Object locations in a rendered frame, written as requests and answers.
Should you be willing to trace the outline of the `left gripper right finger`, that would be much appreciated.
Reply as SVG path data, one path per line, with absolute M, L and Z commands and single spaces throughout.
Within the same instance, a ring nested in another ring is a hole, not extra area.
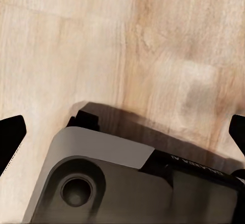
M 229 133 L 245 156 L 245 117 L 233 115 Z

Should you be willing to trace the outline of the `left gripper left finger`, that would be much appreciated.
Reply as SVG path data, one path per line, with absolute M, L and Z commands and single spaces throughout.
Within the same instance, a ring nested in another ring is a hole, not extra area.
M 22 115 L 0 120 L 0 176 L 27 134 Z

